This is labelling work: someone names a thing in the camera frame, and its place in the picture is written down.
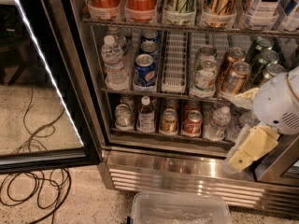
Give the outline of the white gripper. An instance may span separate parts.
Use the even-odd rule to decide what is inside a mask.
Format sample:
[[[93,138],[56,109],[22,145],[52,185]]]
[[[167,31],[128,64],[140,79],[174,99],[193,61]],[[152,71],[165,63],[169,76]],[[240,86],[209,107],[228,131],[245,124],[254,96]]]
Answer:
[[[280,134],[299,133],[299,67],[276,75],[260,89],[235,95],[231,103],[247,110],[253,108],[258,120],[268,125],[242,128],[222,163],[225,172],[236,174],[276,147]]]

